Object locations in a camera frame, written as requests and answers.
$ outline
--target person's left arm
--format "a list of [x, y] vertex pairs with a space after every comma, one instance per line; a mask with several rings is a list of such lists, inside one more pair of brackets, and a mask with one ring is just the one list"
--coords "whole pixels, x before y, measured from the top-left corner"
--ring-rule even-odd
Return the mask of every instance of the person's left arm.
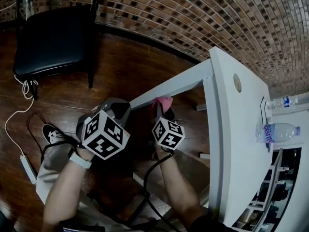
[[[77, 149], [77, 154], [84, 160], [91, 161], [94, 154], [87, 149]], [[61, 171], [48, 194], [42, 231], [55, 231], [59, 222], [68, 220], [76, 215], [82, 181], [86, 169], [70, 161]]]

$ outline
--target blue bottle cap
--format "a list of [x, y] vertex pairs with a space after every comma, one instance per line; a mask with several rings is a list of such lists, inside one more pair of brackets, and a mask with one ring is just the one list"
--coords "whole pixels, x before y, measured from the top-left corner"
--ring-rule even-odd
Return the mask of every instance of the blue bottle cap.
[[300, 135], [300, 127], [297, 126], [297, 127], [296, 127], [296, 136], [299, 136], [299, 135]]

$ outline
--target pink cloth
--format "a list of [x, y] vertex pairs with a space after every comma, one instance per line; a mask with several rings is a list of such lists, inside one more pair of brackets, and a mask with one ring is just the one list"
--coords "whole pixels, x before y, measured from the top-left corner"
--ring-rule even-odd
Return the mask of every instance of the pink cloth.
[[157, 102], [160, 102], [162, 104], [163, 114], [165, 114], [166, 111], [172, 106], [173, 98], [172, 97], [158, 97], [158, 98], [155, 98], [153, 100], [152, 108], [154, 107], [154, 105]]

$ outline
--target watch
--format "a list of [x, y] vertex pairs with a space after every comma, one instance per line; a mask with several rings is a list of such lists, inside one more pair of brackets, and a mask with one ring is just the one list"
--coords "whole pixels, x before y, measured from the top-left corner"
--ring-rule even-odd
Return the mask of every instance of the watch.
[[81, 158], [75, 151], [70, 156], [70, 160], [74, 161], [75, 163], [80, 165], [82, 168], [87, 168], [87, 169], [90, 168], [90, 166], [92, 164], [92, 162], [90, 162], [88, 160], [84, 160], [83, 158]]

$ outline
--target chair seat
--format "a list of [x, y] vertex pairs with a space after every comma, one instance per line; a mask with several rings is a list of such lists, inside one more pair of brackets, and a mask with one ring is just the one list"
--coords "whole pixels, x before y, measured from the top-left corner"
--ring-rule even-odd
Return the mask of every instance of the chair seat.
[[55, 9], [31, 16], [17, 44], [14, 73], [20, 80], [72, 71], [85, 60], [91, 28], [89, 8]]

